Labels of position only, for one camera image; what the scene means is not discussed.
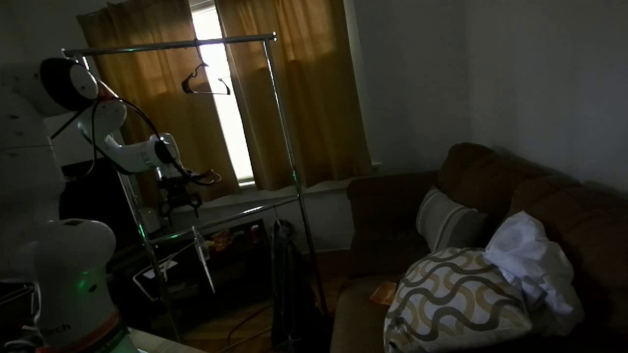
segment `couch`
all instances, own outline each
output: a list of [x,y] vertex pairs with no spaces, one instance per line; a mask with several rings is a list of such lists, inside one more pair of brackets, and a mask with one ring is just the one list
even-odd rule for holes
[[387,306],[369,296],[430,253],[416,231],[416,214],[432,186],[487,214],[475,247],[487,245],[507,216],[526,210],[575,271],[573,288],[585,320],[567,337],[530,333],[479,351],[628,351],[628,202],[514,155],[457,143],[440,171],[365,177],[350,184],[355,235],[350,279],[334,310],[332,353],[383,351]]

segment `curtain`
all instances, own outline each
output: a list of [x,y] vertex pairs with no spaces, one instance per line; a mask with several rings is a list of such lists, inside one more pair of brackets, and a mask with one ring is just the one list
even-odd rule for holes
[[[90,47],[126,47],[138,43],[165,43],[194,39],[187,0],[128,0],[79,16]],[[179,143],[187,169],[204,173],[214,169],[222,182],[196,190],[204,200],[238,188],[224,135],[210,94],[185,94],[181,82],[200,63],[198,49],[165,49],[96,57],[98,77],[118,96],[140,106],[159,131],[169,131]],[[122,128],[126,143],[145,141],[151,129],[130,116]],[[138,177],[143,202],[161,202],[155,171]]]
[[[304,186],[371,169],[340,0],[216,0],[224,35],[277,31],[271,45],[293,151]],[[265,55],[228,47],[255,182],[291,184]]]

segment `white cloth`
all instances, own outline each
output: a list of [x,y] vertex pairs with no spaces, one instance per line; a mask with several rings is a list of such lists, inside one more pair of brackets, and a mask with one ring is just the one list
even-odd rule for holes
[[571,286],[573,267],[548,239],[544,224],[526,212],[505,220],[485,249],[505,279],[524,292],[534,331],[567,335],[585,318]]

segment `window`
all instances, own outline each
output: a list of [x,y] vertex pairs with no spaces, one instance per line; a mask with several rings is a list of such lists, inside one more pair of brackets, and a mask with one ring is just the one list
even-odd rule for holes
[[[198,39],[222,37],[220,20],[212,0],[193,0],[193,22]],[[202,45],[200,57],[206,63],[206,75],[214,92],[214,102],[222,126],[222,133],[230,151],[230,159],[240,186],[255,184],[247,141],[244,135],[242,116],[232,84],[230,63],[224,45]]]

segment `wall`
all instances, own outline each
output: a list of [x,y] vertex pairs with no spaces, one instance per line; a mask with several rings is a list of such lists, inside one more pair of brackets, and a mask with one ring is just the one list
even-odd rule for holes
[[2,43],[2,55],[0,55],[0,65],[2,63],[16,63],[24,61],[26,49],[22,31],[18,31],[16,18],[12,16],[12,10],[8,10],[10,4],[4,4],[6,10],[0,12],[0,43]]
[[[77,14],[102,6],[100,0],[4,0],[0,2],[0,63],[39,63],[45,57],[59,57],[61,49],[87,47]],[[47,129],[57,131],[71,114],[47,118]],[[65,129],[53,139],[57,161],[73,165],[92,159],[90,145],[77,129]]]
[[628,2],[465,4],[473,139],[628,190]]
[[471,137],[465,2],[346,4],[373,159],[383,173],[440,167]]

